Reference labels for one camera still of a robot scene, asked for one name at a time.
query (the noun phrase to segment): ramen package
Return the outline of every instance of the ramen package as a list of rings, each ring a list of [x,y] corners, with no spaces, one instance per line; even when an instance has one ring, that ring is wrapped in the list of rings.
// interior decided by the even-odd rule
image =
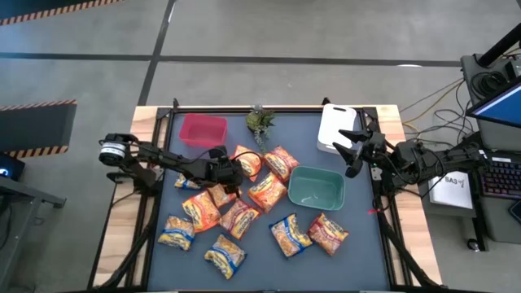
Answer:
[[[187,199],[182,203],[182,208],[188,216],[191,216],[196,233],[212,228],[221,217],[207,191]]]
[[[306,247],[313,244],[307,234],[300,232],[295,213],[270,225],[269,229],[274,234],[278,245],[286,257],[292,257],[297,253],[301,253]]]
[[[194,182],[186,179],[185,175],[183,175],[181,173],[179,173],[179,175],[177,176],[177,180],[174,183],[174,186],[177,188],[186,189],[186,190],[200,190],[201,189],[201,186],[198,186]]]
[[[262,179],[259,184],[247,191],[249,197],[267,213],[287,193],[287,189],[280,179],[272,172]]]
[[[244,250],[221,234],[213,246],[206,251],[204,259],[213,263],[225,275],[226,280],[229,280],[237,272],[246,256],[247,253]]]
[[[194,226],[190,221],[170,215],[157,242],[187,251],[194,236]]]
[[[257,174],[259,173],[259,170],[261,170],[262,168],[262,160],[260,155],[258,155],[257,153],[249,153],[249,151],[253,152],[247,147],[237,145],[237,147],[235,148],[234,158],[239,156],[237,160],[239,160],[239,162],[241,162],[241,165],[243,166],[244,175],[250,177],[250,180],[252,182],[255,182],[255,180],[257,179]]]
[[[227,194],[225,192],[225,187],[221,184],[217,184],[214,187],[209,187],[208,192],[210,195],[212,195],[213,202],[217,208],[220,208],[232,200],[237,199],[237,195],[234,192]]]
[[[219,224],[232,236],[240,240],[260,214],[251,205],[237,199],[230,210],[219,220]]]
[[[264,158],[271,172],[275,173],[282,182],[290,180],[291,171],[299,165],[299,162],[282,146],[275,147],[274,150],[264,155]]]
[[[332,220],[326,218],[324,213],[321,213],[311,223],[308,235],[320,247],[324,248],[330,256],[333,256],[349,233]]]

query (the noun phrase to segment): black and orange hazard tape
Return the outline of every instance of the black and orange hazard tape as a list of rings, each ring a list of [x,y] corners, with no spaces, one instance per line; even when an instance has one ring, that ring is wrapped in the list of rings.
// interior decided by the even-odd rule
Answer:
[[[16,159],[68,150],[75,99],[0,107],[0,152]]]
[[[20,22],[24,22],[27,20],[39,20],[41,18],[53,16],[53,15],[60,15],[63,13],[69,13],[74,11],[80,11],[92,7],[98,7],[102,5],[107,4],[113,4],[117,2],[123,2],[124,0],[93,0],[89,2],[83,2],[78,4],[73,4],[66,7],[58,7],[50,10],[44,10],[39,12],[33,12],[28,13],[26,15],[18,15],[18,16],[12,16],[3,20],[0,20],[0,26],[2,25],[8,25],[8,24],[17,24]]]

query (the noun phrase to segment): red plastic container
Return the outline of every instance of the red plastic container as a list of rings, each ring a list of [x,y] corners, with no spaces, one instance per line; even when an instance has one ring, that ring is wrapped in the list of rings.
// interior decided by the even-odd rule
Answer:
[[[225,118],[189,113],[182,123],[179,138],[189,146],[224,145],[227,125]]]

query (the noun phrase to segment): desk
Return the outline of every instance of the desk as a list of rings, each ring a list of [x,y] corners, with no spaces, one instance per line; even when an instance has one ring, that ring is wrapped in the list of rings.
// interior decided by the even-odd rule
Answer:
[[[400,114],[396,105],[366,107],[376,107],[380,129],[382,133],[386,134],[386,138],[390,143],[396,144],[405,140],[405,135],[401,126]],[[166,132],[166,125],[163,123],[155,129],[157,112],[158,107],[136,107],[130,132],[142,141],[151,141],[154,136],[153,133],[155,131],[159,132],[158,144],[161,146]],[[418,190],[416,186],[408,186],[408,188],[411,190]],[[117,185],[113,200],[117,200],[120,197],[127,195],[131,190],[131,182]],[[144,199],[143,201],[150,203],[153,200],[154,199]],[[99,254],[94,262],[90,286],[100,285],[105,282],[125,257],[133,241],[134,230],[137,223],[136,214],[143,201],[140,201],[139,195],[131,196],[125,201],[118,203],[118,205],[110,211],[107,218],[106,229],[104,230],[104,235],[100,242]],[[151,204],[147,205],[147,211],[150,209],[149,207],[151,207]],[[396,207],[405,246],[427,275],[433,281],[441,283],[440,272],[436,262],[434,249],[432,247],[431,236],[427,227],[425,214],[423,213],[421,199],[416,195],[401,193],[396,197]],[[147,247],[142,249],[137,259],[137,264],[133,271],[133,281],[130,282],[125,278],[121,285],[125,284],[126,286],[129,286],[139,285],[142,283],[143,278],[141,278],[141,276],[144,265],[143,255],[146,249]],[[398,284],[403,284],[404,276],[400,273],[401,262],[394,248],[392,248],[392,259],[392,264],[396,272],[396,281]]]

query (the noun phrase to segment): computer monitor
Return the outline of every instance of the computer monitor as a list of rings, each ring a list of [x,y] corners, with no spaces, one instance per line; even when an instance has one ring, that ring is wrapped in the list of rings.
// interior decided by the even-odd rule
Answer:
[[[466,112],[467,116],[521,128],[521,77],[484,98]]]

